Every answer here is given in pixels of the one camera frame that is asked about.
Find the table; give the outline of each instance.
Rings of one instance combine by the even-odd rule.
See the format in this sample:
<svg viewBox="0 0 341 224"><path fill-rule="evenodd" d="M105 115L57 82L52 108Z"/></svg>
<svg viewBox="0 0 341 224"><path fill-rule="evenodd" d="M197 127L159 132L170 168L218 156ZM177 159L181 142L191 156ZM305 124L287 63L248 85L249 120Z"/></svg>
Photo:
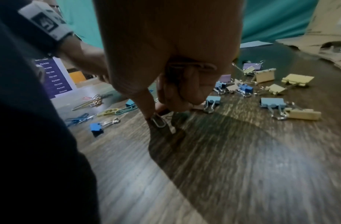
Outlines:
<svg viewBox="0 0 341 224"><path fill-rule="evenodd" d="M341 223L341 70L279 44L242 49L243 59L266 60L279 85L290 73L314 76L283 98L322 119L277 121L260 98L228 94L214 114L177 113L163 129L139 110L97 138L90 121L73 126L97 176L103 223ZM115 92L99 108L71 112L82 97L110 90L81 90L58 112L67 118L124 106Z"/></svg>

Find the wood grain surface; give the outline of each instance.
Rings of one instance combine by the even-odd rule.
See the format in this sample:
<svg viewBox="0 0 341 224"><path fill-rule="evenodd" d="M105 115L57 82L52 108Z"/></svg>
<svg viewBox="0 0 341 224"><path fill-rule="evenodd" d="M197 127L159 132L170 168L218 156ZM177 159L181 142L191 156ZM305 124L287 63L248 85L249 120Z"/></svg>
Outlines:
<svg viewBox="0 0 341 224"><path fill-rule="evenodd" d="M283 98L322 119L277 121L259 97L227 94L214 114L171 113L162 129L139 110L97 138L90 122L113 116L73 126L97 176L103 223L341 223L341 70L279 44L243 49L244 59L277 69L263 86L290 73L314 76ZM92 110L71 111L83 94L58 109L62 118ZM104 102L125 99L115 93Z"/></svg>

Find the person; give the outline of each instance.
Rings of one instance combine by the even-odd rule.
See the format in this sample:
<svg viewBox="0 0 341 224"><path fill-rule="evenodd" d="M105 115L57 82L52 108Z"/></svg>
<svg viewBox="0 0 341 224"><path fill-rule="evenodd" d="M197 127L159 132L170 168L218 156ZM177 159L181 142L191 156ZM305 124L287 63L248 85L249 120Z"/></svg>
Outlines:
<svg viewBox="0 0 341 224"><path fill-rule="evenodd" d="M66 57L103 76L149 118L155 106L146 90L155 79L164 105L187 110L204 101L238 49L241 1L94 3L106 57L86 54L46 5L0 0L0 216L9 221L100 223L95 175L28 57ZM172 63L183 65L175 78Z"/></svg>

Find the teal curtain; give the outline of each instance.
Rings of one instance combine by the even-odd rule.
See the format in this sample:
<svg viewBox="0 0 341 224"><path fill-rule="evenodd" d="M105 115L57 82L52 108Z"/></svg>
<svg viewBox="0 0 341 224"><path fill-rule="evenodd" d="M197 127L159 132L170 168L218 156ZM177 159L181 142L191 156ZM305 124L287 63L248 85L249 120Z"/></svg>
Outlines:
<svg viewBox="0 0 341 224"><path fill-rule="evenodd" d="M57 0L57 3L76 35L102 48L92 0ZM247 0L242 43L304 34L317 3L318 0Z"/></svg>

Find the white label on sleeve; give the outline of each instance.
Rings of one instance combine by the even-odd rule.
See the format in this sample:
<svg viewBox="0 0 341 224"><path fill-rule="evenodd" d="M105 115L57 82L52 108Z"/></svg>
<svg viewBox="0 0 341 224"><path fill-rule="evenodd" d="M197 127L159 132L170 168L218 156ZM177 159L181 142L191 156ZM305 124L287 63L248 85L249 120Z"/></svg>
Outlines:
<svg viewBox="0 0 341 224"><path fill-rule="evenodd" d="M62 17L45 2L33 1L18 12L56 41L72 32Z"/></svg>

